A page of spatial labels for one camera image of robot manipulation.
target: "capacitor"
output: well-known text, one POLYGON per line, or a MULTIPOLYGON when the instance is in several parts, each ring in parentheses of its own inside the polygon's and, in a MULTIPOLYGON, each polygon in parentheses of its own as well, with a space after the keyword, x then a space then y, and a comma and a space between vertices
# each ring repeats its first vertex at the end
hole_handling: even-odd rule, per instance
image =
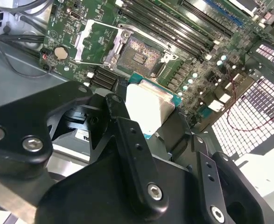
POLYGON ((220 65, 222 65, 223 64, 223 61, 222 60, 218 60, 217 61, 217 66, 220 66, 220 65))
POLYGON ((198 89, 197 92, 199 93, 199 95, 203 94, 203 90, 202 89, 198 89))
POLYGON ((197 77, 198 77, 198 74, 194 72, 194 73, 192 74, 192 77, 193 77, 193 78, 197 78, 197 77))
POLYGON ((227 56, 226 56, 226 55, 222 55, 222 56, 221 56, 221 60, 222 60, 222 61, 225 61, 226 59, 227 59, 227 56))

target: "electronic component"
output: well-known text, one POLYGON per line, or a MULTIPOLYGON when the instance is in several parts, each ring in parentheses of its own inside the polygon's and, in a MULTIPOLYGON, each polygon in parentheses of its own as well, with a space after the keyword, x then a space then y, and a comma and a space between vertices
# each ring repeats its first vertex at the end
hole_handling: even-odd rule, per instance
POLYGON ((58 60, 65 60, 68 57, 68 51, 65 47, 55 47, 54 54, 58 60))
POLYGON ((250 16, 254 16, 258 5, 254 0, 229 0, 232 4, 238 7, 243 12, 247 13, 250 16))
POLYGON ((51 14, 52 16, 56 16, 57 11, 58 11, 58 6, 55 5, 55 4, 53 4, 53 5, 52 5, 52 9, 51 9, 50 14, 51 14))
POLYGON ((76 1, 73 3, 73 7, 74 7, 74 8, 80 8, 80 7, 82 7, 81 1, 76 0, 76 1))
POLYGON ((221 86, 218 86, 215 91, 214 91, 216 97, 218 98, 219 101, 222 103, 227 103, 231 99, 231 95, 229 92, 225 89, 223 89, 221 86))
POLYGON ((210 109, 212 109, 214 112, 220 112, 225 109, 225 105, 221 103, 220 101, 216 100, 215 97, 211 94, 208 93, 204 97, 204 102, 206 106, 210 109))
POLYGON ((161 57, 162 54, 157 49, 148 46, 135 37, 130 37, 117 66, 148 77, 161 57))

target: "cable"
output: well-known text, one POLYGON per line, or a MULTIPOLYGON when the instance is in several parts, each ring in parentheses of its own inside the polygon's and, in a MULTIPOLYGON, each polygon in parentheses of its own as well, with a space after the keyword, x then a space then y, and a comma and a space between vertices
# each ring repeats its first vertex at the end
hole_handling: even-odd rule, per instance
POLYGON ((21 16, 20 20, 22 20, 23 22, 31 25, 32 27, 34 27, 34 29, 36 29, 37 31, 39 31, 42 34, 45 34, 47 31, 45 28, 43 28, 42 26, 38 25, 36 22, 34 22, 33 20, 30 20, 29 18, 27 18, 26 16, 21 16))
POLYGON ((9 61, 9 59, 8 59, 8 57, 7 57, 7 55, 6 55, 5 51, 4 51, 4 49, 2 48, 1 44, 0 44, 0 52, 1 52, 1 54, 4 56, 4 59, 5 59, 5 61, 7 62, 8 66, 9 66, 16 74, 18 74, 19 76, 26 77, 26 78, 42 78, 42 77, 45 77, 46 75, 48 75, 48 74, 51 72, 51 70, 52 70, 51 65, 48 64, 49 70, 48 70, 46 73, 44 73, 44 74, 37 75, 37 76, 31 76, 31 75, 23 74, 23 73, 17 71, 17 70, 13 67, 13 65, 10 63, 10 61, 9 61))
POLYGON ((251 132, 251 131, 255 131, 255 130, 261 129, 261 128, 264 127, 266 124, 268 124, 270 121, 274 120, 274 116, 273 116, 273 117, 271 117, 268 121, 266 121, 264 124, 262 124, 262 125, 260 125, 260 126, 257 126, 257 127, 254 127, 254 128, 252 128, 252 129, 239 129, 239 128, 234 127, 234 126, 230 123, 230 121, 229 121, 229 115, 230 115, 231 108, 232 108, 233 105, 236 104, 236 101, 237 101, 237 98, 236 98, 236 91, 235 91, 235 86, 234 86, 234 81, 233 81, 233 79, 232 79, 232 81, 231 81, 231 84, 232 84, 232 92, 233 92, 234 102, 233 102, 233 104, 231 105, 231 107, 230 107, 230 108, 228 109, 228 111, 227 111, 227 123, 228 123, 228 125, 229 125, 232 129, 234 129, 234 130, 236 130, 236 131, 241 131, 241 132, 251 132))
POLYGON ((35 12, 35 13, 26 13, 26 12, 21 12, 22 15, 25 15, 25 16, 30 16, 30 17, 35 17, 35 16, 38 16, 40 14, 42 14, 50 5, 52 5, 54 2, 54 0, 49 0, 48 3, 42 8, 40 9, 39 11, 35 12))
POLYGON ((31 3, 19 6, 17 8, 0 7, 0 11, 11 12, 11 13, 19 13, 19 12, 28 11, 28 10, 31 10, 33 8, 36 8, 40 5, 42 5, 43 3, 45 3, 46 1, 47 0, 35 0, 31 3))

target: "white sticker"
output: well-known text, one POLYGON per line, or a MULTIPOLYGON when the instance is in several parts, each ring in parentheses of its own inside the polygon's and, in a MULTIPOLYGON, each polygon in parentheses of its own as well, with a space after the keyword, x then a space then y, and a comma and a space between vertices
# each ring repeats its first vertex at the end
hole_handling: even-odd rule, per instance
POLYGON ((75 137, 77 139, 89 142, 89 132, 77 129, 75 137))

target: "dimm slot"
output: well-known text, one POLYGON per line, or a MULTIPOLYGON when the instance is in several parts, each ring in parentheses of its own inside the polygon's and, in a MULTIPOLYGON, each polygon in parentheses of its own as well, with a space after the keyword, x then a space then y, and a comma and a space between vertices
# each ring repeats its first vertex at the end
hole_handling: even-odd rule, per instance
MULTIPOLYGON (((127 9, 123 9, 123 14, 128 17, 129 19, 136 21, 138 23, 140 23, 140 18, 142 17, 141 15, 137 15, 134 14, 133 12, 127 10, 127 9)), ((178 42, 176 42, 175 40, 171 39, 168 35, 165 35, 163 32, 157 30, 156 28, 154 28, 153 26, 147 24, 145 21, 142 21, 140 23, 142 26, 144 26, 145 28, 151 30, 151 32, 153 32, 154 34, 156 34, 157 36, 160 36, 161 38, 165 39, 166 41, 168 41, 169 43, 177 46, 178 48, 182 49, 183 51, 187 52, 188 54, 192 55, 193 57, 197 58, 197 59, 203 59, 203 55, 201 53, 196 53, 194 52, 191 48, 189 48, 188 46, 182 46, 181 44, 178 44, 178 42)))
POLYGON ((137 7, 132 7, 130 8, 131 10, 134 10, 134 11, 138 11, 139 14, 141 14, 143 11, 143 16, 147 19, 149 19, 151 22, 155 23, 157 26, 159 26, 161 29, 167 31, 168 33, 172 34, 174 36, 174 38, 177 39, 177 41, 180 41, 182 42, 183 44, 186 44, 186 45, 190 45, 191 47, 193 47, 194 49, 200 51, 200 53, 203 53, 203 52, 206 52, 207 49, 205 48, 202 48, 201 46, 198 46, 196 43, 192 42, 194 40, 190 39, 190 42, 186 42, 185 39, 186 38, 189 38, 189 37, 181 37, 178 33, 176 33, 174 30, 172 30, 171 28, 165 26, 164 24, 162 24, 161 22, 159 22, 157 20, 157 18, 153 18, 152 15, 150 15, 150 12, 147 13, 148 11, 146 11, 146 9, 143 9, 143 11, 140 11, 139 9, 137 9, 137 7))
POLYGON ((196 42, 200 43, 205 48, 213 46, 213 43, 212 43, 213 40, 209 40, 204 35, 196 31, 192 27, 190 27, 189 25, 178 20, 176 17, 173 17, 171 14, 169 14, 165 10, 158 8, 158 6, 155 5, 154 3, 151 3, 150 1, 146 1, 145 3, 142 0, 132 0, 132 1, 140 5, 141 7, 146 8, 148 11, 150 11, 150 13, 152 13, 152 15, 158 16, 160 19, 172 25, 175 29, 179 30, 180 32, 184 33, 190 38, 196 40, 196 42))
POLYGON ((184 0, 182 3, 182 6, 184 6, 188 11, 193 13, 195 16, 197 16, 201 20, 212 25, 216 30, 220 31, 221 33, 228 36, 229 38, 233 36, 233 32, 231 32, 229 29, 224 27, 222 24, 218 23, 213 18, 209 17, 208 15, 206 15, 205 13, 203 13, 202 11, 197 9, 195 6, 193 6, 189 2, 184 0))

